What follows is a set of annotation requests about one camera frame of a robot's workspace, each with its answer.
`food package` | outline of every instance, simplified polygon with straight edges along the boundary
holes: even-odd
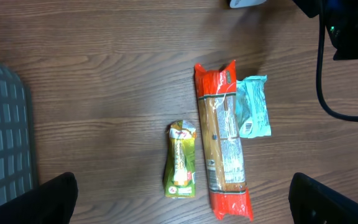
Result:
[[[225,214],[242,215],[253,220],[235,114],[235,61],[221,72],[206,71],[200,64],[196,64],[195,72],[213,212],[219,220]]]
[[[236,117],[242,138],[272,135],[264,93],[266,80],[266,75],[256,75],[237,81]]]
[[[196,128],[188,121],[176,121],[169,130],[169,150],[165,167],[165,196],[189,198],[196,194]]]
[[[256,6],[262,4],[266,0],[229,0],[230,8],[235,9],[239,7]]]

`teal snack wrapper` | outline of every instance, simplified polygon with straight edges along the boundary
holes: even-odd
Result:
[[[266,81],[266,75],[237,81],[236,117],[242,138],[272,135],[264,93]]]

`wooden table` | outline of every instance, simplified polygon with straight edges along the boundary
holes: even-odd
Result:
[[[358,114],[358,61],[333,62],[326,43],[326,99]],[[233,59],[238,79],[268,75],[273,136],[242,140],[254,223],[292,222],[295,172],[358,202],[358,123],[320,107],[317,44],[317,18],[284,0],[237,10],[212,0],[0,0],[0,61],[33,93],[40,181],[75,174],[76,224],[222,223],[209,207],[201,138],[196,198],[165,198],[162,174],[167,126],[187,119],[200,130],[194,64]]]

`white object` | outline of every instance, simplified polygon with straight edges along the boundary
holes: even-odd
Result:
[[[262,4],[265,1],[266,0],[231,0],[230,8],[256,6],[256,5]]]

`nutrition label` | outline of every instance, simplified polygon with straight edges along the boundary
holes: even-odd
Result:
[[[219,137],[221,139],[237,137],[236,119],[234,117],[234,103],[235,101],[233,96],[215,98]]]
[[[240,138],[221,141],[224,178],[226,183],[241,183],[246,181],[244,158]]]

